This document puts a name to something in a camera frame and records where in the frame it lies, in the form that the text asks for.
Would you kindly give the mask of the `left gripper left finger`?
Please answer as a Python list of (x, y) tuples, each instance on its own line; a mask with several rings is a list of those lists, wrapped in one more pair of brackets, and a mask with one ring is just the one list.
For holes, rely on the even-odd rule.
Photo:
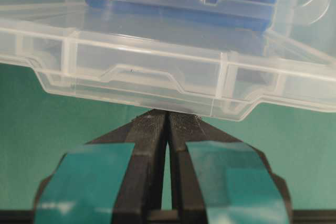
[(39, 184), (34, 223), (144, 223), (162, 206), (165, 121), (151, 110), (64, 154)]

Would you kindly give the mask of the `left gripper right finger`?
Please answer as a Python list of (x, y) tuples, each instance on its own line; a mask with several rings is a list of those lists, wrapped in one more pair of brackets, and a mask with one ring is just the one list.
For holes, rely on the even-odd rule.
[(290, 223), (286, 182), (266, 155), (195, 115), (171, 112), (169, 146), (182, 223)]

